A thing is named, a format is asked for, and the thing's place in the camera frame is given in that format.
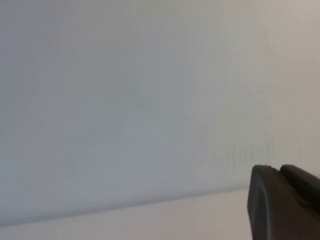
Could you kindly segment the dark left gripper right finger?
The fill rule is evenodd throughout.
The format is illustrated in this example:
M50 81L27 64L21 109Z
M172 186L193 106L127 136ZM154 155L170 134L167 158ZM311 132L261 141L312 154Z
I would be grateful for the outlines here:
M280 214L301 217L320 215L320 179L291 164L281 166L279 187Z

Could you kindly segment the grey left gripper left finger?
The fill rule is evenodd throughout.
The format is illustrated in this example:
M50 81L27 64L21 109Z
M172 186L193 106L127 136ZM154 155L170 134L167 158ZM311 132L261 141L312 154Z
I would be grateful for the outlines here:
M247 211L254 240L318 240L320 216L281 215L280 169L255 165L251 170Z

